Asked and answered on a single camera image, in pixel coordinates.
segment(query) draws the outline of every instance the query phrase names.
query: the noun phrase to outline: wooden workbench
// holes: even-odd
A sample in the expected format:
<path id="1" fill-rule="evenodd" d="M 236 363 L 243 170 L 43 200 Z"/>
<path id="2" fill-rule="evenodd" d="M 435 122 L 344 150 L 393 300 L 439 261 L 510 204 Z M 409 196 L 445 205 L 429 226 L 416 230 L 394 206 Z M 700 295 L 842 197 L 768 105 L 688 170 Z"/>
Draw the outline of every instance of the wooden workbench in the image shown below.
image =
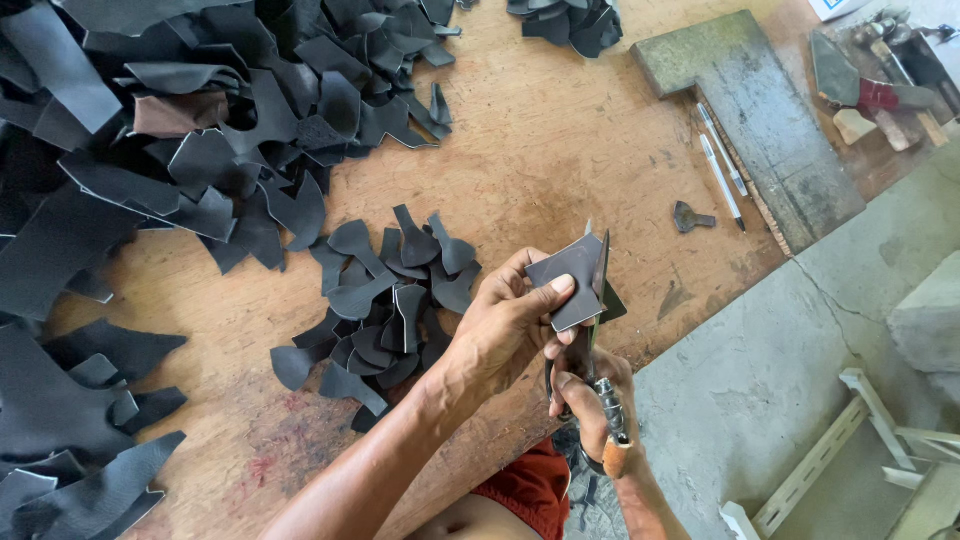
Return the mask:
<path id="1" fill-rule="evenodd" d="M 743 8 L 753 10 L 808 96 L 807 34 L 817 20 L 804 0 L 623 0 L 626 36 L 596 61 L 521 38 L 502 0 L 457 10 L 453 24 L 464 35 L 447 45 L 457 62 L 418 66 L 426 103 L 429 83 L 444 85 L 453 135 L 442 149 L 417 151 L 389 140 L 369 159 L 338 166 L 324 233 L 364 218 L 379 249 L 383 228 L 396 225 L 394 205 L 406 203 L 420 221 L 439 210 L 453 235 L 477 247 L 483 278 L 526 245 L 563 248 L 592 218 L 595 229 L 612 231 L 610 280 L 630 309 L 605 327 L 601 345 L 636 368 L 649 363 L 784 263 L 753 205 L 741 204 L 747 234 L 731 220 L 694 144 L 692 101 L 654 99 L 627 52 L 640 39 Z M 829 136 L 839 140 L 832 127 Z M 914 159 L 882 148 L 842 154 L 867 200 Z M 680 235 L 671 216 L 678 199 L 716 215 L 719 226 Z M 273 375 L 269 350 L 313 327 L 327 306 L 320 266 L 307 253 L 287 254 L 287 265 L 280 274 L 248 258 L 221 277 L 193 234 L 142 233 L 111 270 L 112 302 L 61 299 L 52 335 L 106 316 L 189 336 L 138 384 L 140 391 L 176 385 L 190 398 L 140 438 L 171 430 L 188 438 L 157 480 L 167 499 L 129 538 L 252 538 L 358 438 L 349 429 L 358 403 L 316 393 L 326 362 L 296 393 Z M 444 322 L 452 332 L 457 319 Z M 383 538 L 410 532 L 558 426 L 547 418 L 542 369 L 536 360 L 434 456 Z"/>

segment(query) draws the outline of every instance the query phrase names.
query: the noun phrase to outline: leather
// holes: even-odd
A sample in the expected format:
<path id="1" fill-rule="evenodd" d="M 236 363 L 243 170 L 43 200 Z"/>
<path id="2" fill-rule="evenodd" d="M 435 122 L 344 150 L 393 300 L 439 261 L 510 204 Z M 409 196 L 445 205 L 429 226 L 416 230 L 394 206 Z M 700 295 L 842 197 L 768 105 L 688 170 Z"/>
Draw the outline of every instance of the leather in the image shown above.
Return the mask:
<path id="1" fill-rule="evenodd" d="M 175 431 L 131 448 L 88 478 L 19 507 L 14 536 L 78 540 L 102 533 L 130 510 L 185 438 Z"/>
<path id="2" fill-rule="evenodd" d="M 71 449 L 106 465 L 134 443 L 108 421 L 113 390 L 83 388 L 14 325 L 0 328 L 0 455 L 42 459 Z"/>
<path id="3" fill-rule="evenodd" d="M 133 331 L 100 319 L 43 345 L 64 369 L 102 354 L 117 368 L 120 379 L 133 382 L 147 376 L 165 356 L 186 343 L 182 335 Z"/>

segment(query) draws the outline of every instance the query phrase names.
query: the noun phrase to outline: small metal tool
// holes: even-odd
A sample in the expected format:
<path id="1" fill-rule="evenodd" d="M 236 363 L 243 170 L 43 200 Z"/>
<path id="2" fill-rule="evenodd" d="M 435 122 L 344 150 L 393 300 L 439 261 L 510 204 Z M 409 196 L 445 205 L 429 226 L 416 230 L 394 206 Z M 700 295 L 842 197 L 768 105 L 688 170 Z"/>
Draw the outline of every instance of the small metal tool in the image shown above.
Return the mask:
<path id="1" fill-rule="evenodd" d="M 697 225 L 703 227 L 716 227 L 717 218 L 712 215 L 699 214 L 684 201 L 677 201 L 673 207 L 673 222 L 677 224 L 677 230 L 681 233 L 689 233 Z"/>
<path id="2" fill-rule="evenodd" d="M 717 128 L 713 124 L 713 119 L 710 118 L 707 108 L 704 104 L 698 103 L 697 110 L 700 112 L 700 117 L 703 118 L 704 123 L 707 124 L 707 130 L 713 136 L 713 142 L 717 143 L 717 148 L 720 150 L 720 155 L 723 156 L 723 161 L 727 163 L 727 170 L 730 171 L 730 177 L 733 178 L 733 183 L 736 184 L 737 191 L 740 192 L 741 196 L 746 197 L 747 186 L 743 184 L 743 177 L 740 176 L 740 171 L 736 170 L 736 167 L 733 166 L 733 161 L 730 159 L 730 155 L 727 154 L 727 147 L 720 141 L 720 135 L 717 133 Z"/>

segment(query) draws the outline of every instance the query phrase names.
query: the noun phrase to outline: red shorts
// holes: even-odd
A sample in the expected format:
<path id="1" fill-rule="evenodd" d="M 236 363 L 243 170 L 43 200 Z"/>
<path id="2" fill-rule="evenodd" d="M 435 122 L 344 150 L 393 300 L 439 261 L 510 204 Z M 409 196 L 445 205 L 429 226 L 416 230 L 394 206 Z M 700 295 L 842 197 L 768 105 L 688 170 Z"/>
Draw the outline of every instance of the red shorts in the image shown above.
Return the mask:
<path id="1" fill-rule="evenodd" d="M 547 437 L 473 494 L 506 506 L 543 540 L 563 540 L 564 522 L 570 515 L 569 485 L 566 459 L 553 450 L 553 440 Z"/>

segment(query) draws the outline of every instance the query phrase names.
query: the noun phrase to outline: pile of leather scraps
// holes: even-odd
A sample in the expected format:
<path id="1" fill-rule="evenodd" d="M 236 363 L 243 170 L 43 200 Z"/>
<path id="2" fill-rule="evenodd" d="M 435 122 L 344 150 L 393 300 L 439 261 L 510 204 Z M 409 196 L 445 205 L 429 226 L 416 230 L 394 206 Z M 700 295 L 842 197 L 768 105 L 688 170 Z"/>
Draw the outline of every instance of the pile of leather scraps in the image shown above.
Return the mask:
<path id="1" fill-rule="evenodd" d="M 163 499 L 150 481 L 185 435 L 132 435 L 186 397 L 128 384 L 185 342 L 101 320 L 41 347 L 22 324 L 0 327 L 0 538 L 117 538 Z"/>
<path id="2" fill-rule="evenodd" d="M 335 164 L 385 135 L 417 148 L 451 133 L 439 86 L 428 109 L 411 74 L 420 58 L 454 62 L 454 0 L 55 2 L 62 12 L 40 0 L 0 18 L 0 143 L 35 154 L 0 164 L 3 237 L 67 181 L 69 205 L 196 233 L 223 273 L 247 255 L 282 271 L 284 248 L 317 241 Z M 67 177 L 50 171 L 58 160 Z M 18 180 L 40 173 L 52 178 L 39 190 Z M 113 225 L 94 232 L 115 241 L 126 226 Z"/>
<path id="3" fill-rule="evenodd" d="M 584 58 L 598 58 L 621 37 L 617 0 L 507 0 L 507 13 L 523 17 L 523 36 L 570 44 Z"/>
<path id="4" fill-rule="evenodd" d="M 384 230 L 379 255 L 359 219 L 310 248 L 324 269 L 330 308 L 319 325 L 293 338 L 294 347 L 270 351 L 274 373 L 293 391 L 313 366 L 332 359 L 320 394 L 360 401 L 352 427 L 364 433 L 390 411 L 385 390 L 430 369 L 446 352 L 452 338 L 437 312 L 465 313 L 482 269 L 474 248 L 451 238 L 438 214 L 422 228 L 405 205 L 394 214 L 400 229 Z"/>

